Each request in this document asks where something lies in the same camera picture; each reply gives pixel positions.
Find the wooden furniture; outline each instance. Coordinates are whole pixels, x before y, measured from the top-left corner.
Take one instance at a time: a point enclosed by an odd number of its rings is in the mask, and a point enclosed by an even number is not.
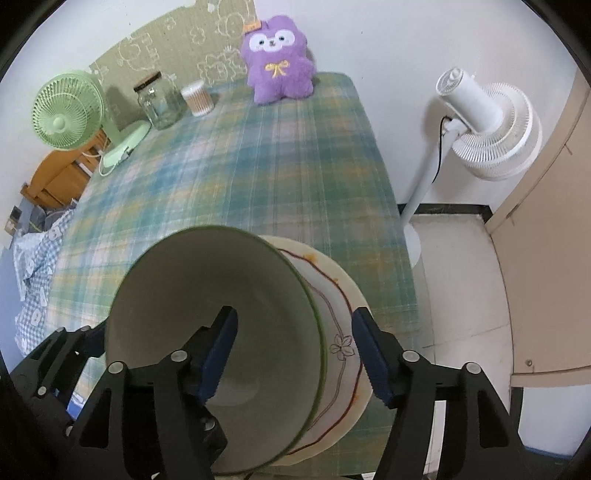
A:
[[[511,314],[513,386],[591,383],[591,97],[583,104],[556,158],[491,235]]]
[[[79,200],[90,176],[98,166],[99,150],[107,142],[102,130],[84,147],[71,151],[54,150],[41,162],[30,184],[24,184],[21,194],[34,205],[44,208],[59,208],[69,205],[72,199]]]

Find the purple plush toy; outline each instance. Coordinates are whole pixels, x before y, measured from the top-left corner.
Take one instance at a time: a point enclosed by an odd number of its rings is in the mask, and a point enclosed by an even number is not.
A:
[[[261,22],[260,29],[244,36],[240,53],[256,103],[312,95],[314,64],[306,58],[307,43],[293,20],[283,15]]]

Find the green fan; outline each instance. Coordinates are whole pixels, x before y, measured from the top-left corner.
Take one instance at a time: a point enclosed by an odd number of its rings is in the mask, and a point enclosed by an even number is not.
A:
[[[150,123],[139,120],[119,131],[100,83],[86,72],[58,75],[39,90],[33,105],[33,128],[47,145],[75,150],[86,145],[101,127],[111,141],[100,159],[99,173],[104,176],[142,141]]]

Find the door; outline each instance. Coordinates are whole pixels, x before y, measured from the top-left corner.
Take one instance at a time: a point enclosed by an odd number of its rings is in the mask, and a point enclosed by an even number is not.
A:
[[[491,235],[515,373],[591,365],[591,101],[566,146]]]

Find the black power cord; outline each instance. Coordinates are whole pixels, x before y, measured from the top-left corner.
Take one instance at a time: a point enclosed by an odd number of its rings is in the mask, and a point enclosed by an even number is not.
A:
[[[439,171],[441,170],[441,143],[443,142],[443,122],[445,120],[452,121],[452,117],[445,115],[439,122],[439,164],[437,165],[437,173],[435,174],[435,178],[431,183],[435,183],[435,180],[437,180],[437,177],[439,176]]]

